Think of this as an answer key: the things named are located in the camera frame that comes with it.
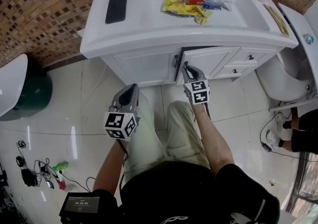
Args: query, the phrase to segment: brown tile wall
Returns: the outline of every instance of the brown tile wall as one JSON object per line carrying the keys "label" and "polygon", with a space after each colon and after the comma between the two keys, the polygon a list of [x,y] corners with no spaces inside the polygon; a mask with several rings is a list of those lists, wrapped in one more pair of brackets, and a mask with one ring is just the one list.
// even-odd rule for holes
{"label": "brown tile wall", "polygon": [[[92,1],[0,0],[0,67],[22,53],[42,66],[76,56]],[[315,0],[274,1],[304,13]]]}

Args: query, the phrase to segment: white tile floor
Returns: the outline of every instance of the white tile floor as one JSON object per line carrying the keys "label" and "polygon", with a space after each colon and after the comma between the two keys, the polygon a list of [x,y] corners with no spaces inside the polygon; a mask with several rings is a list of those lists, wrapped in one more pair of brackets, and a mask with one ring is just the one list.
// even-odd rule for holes
{"label": "white tile floor", "polygon": [[[62,67],[49,74],[54,88],[45,110],[30,118],[0,122],[0,161],[7,171],[9,188],[20,210],[35,224],[60,223],[58,215],[66,193],[59,190],[57,184],[54,190],[44,182],[39,188],[27,187],[15,162],[19,155],[15,143],[18,140],[28,143],[22,153],[29,168],[33,168],[36,159],[45,161],[48,157],[51,165],[66,160],[70,166],[65,175],[84,186],[87,177],[97,175],[114,143],[104,136],[102,120],[114,94],[124,86],[100,58]],[[277,196],[281,207],[285,208],[298,160],[267,153],[259,143],[260,129],[273,114],[267,111],[271,100],[256,74],[251,73],[236,82],[219,79],[209,84],[211,118],[232,149],[237,165]],[[164,144],[167,106],[174,100],[187,101],[183,88],[162,85],[141,88],[141,92],[154,109],[157,133]],[[275,121],[267,128],[276,130]],[[263,141],[267,128],[262,133]],[[281,136],[289,138],[288,133]],[[284,150],[278,152],[290,154]],[[88,185],[91,188],[93,181],[89,180]],[[77,186],[74,191],[83,189]]]}

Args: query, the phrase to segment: bathroom vanity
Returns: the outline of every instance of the bathroom vanity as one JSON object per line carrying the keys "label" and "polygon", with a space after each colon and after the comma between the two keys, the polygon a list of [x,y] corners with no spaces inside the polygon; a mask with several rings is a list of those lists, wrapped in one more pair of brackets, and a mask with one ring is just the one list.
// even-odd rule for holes
{"label": "bathroom vanity", "polygon": [[[180,67],[186,61],[207,79],[234,80],[298,45],[288,23],[286,36],[263,3],[228,1],[232,11],[214,10],[208,24],[200,25],[162,12],[164,0],[127,0],[125,20],[106,24],[109,0],[94,0],[80,52],[100,56],[125,84],[142,87],[183,83]],[[283,18],[272,0],[265,3]]]}

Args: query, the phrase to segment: green trash can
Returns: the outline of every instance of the green trash can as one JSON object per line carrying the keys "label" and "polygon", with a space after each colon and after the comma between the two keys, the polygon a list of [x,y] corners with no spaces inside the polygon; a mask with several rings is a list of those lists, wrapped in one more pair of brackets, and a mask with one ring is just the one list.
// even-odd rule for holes
{"label": "green trash can", "polygon": [[18,101],[13,108],[0,116],[0,121],[17,120],[20,118],[30,117],[38,113],[49,104],[52,96],[52,90],[53,85],[49,75],[44,72],[34,60],[30,58],[27,59],[25,79]]}

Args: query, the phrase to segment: zipper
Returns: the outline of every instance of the zipper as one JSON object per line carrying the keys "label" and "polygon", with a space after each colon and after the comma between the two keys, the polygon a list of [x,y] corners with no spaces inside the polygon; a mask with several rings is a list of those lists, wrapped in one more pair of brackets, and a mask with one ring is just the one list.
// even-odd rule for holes
{"label": "zipper", "polygon": [[256,217],[255,217],[255,219],[254,219],[254,221],[257,221],[258,217],[260,216],[260,214],[261,214],[261,212],[262,212],[262,210],[263,210],[263,208],[264,208],[265,202],[266,202],[266,200],[263,199],[263,202],[262,202],[262,204],[260,205],[259,211],[258,211],[258,213],[257,213],[257,215],[256,215]]}

